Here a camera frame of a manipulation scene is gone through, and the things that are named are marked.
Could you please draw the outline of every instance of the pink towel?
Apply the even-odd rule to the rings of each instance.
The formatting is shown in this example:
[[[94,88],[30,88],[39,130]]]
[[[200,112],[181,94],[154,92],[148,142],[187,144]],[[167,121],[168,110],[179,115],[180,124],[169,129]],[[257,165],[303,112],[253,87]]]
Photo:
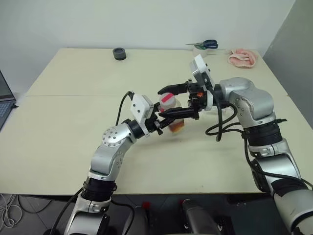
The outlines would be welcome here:
[[[253,67],[257,57],[251,50],[239,48],[231,50],[228,62],[237,67]]]

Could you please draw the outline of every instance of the laptop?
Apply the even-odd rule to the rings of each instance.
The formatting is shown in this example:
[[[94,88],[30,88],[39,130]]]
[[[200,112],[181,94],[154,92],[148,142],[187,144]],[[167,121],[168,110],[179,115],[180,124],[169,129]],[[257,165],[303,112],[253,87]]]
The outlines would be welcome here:
[[[14,95],[0,71],[0,130],[12,109],[17,107],[15,102]]]

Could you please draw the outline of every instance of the laptop keyboard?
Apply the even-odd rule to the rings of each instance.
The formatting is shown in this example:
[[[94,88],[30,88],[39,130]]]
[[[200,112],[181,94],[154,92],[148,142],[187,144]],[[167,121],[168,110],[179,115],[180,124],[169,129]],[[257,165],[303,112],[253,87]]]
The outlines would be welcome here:
[[[10,107],[10,102],[0,103],[0,118],[4,116],[6,110]]]

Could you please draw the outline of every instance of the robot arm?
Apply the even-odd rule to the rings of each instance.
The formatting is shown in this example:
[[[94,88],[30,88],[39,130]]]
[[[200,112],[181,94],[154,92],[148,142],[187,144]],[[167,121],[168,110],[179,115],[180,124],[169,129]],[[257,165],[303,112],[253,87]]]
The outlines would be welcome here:
[[[249,143],[246,157],[256,186],[273,196],[289,231],[313,233],[313,191],[302,183],[288,143],[280,134],[280,120],[276,119],[270,94],[240,77],[214,85],[201,56],[196,57],[190,67],[196,83],[189,79],[186,83],[167,86],[158,92],[175,95],[189,92],[188,108],[173,108],[160,113],[159,116],[165,119],[159,121],[155,115],[158,104],[135,94],[131,104],[135,119],[109,128],[103,134],[65,235],[99,235],[108,227],[110,217],[106,211],[116,190],[115,180],[126,151],[136,139],[148,137],[154,131],[162,134],[162,129],[175,119],[198,119],[201,110],[210,110],[217,103],[221,108],[230,104],[236,107],[238,120],[244,129],[245,143]],[[249,160],[248,150],[253,161]]]
[[[203,64],[204,62],[196,67],[197,71],[193,74],[198,74],[197,81],[201,79],[199,77],[201,74],[201,84],[210,86],[211,84],[205,81],[207,74],[201,73],[199,69]],[[201,108],[205,109],[206,99],[197,97],[197,94],[205,90],[201,86],[190,84],[186,83],[190,93],[189,106],[194,107],[195,112]],[[177,93],[175,85],[165,87],[159,93],[171,91]],[[285,120],[276,119],[271,95],[256,88],[250,80],[241,77],[221,81],[215,85],[214,92],[222,107],[232,104],[232,107],[237,109],[237,118],[244,129],[245,145],[249,143],[246,157],[258,189],[273,196],[290,232],[312,234],[313,191],[308,190],[303,183],[287,140],[281,136],[278,124]],[[179,118],[179,110],[167,110],[160,115],[172,118],[176,118],[177,115]],[[248,151],[254,158],[253,161],[250,161]]]

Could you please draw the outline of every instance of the white cable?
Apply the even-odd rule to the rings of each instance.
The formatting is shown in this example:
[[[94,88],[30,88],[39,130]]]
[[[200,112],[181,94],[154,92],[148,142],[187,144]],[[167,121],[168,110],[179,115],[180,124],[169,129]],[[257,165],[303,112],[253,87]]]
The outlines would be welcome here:
[[[16,194],[10,194],[10,197],[8,200],[5,199],[5,197],[2,193],[0,193],[0,195],[4,200],[4,205],[0,205],[1,222],[2,222],[2,224],[0,226],[0,231],[1,231],[3,227],[13,228],[15,225],[17,225],[22,218],[22,210],[18,205],[13,205],[13,202],[16,198]],[[19,208],[19,210],[21,212],[19,219],[16,221],[14,219],[10,218],[10,209],[12,207]]]

